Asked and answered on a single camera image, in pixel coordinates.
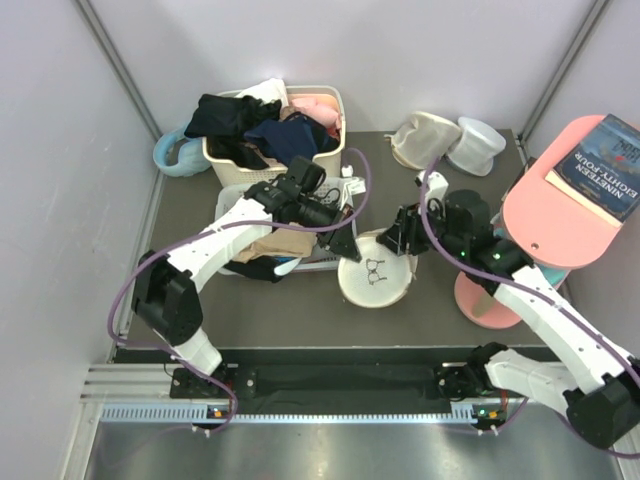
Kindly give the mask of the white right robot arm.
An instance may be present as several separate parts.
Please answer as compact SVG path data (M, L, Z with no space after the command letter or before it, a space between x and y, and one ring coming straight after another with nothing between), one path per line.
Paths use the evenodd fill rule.
M558 365L499 343L476 348L464 366L469 388L509 390L555 411L587 443L608 449L639 425L639 360L602 335L547 281L516 243L494 235L489 209L443 175L421 171L420 199L398 210L377 242L396 255L437 251L507 307L554 353Z

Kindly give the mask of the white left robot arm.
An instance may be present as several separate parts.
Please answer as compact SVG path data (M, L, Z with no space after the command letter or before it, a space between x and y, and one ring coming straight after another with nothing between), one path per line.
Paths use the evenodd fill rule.
M343 197L321 199L326 179L316 163L296 157L269 181L249 186L217 221L166 253L150 251L139 261L131 300L133 313L154 331L178 360L194 370L192 384L205 396L226 387L221 353L202 328L199 294L242 250L277 230L315 234L318 246L358 261L352 223L357 211Z

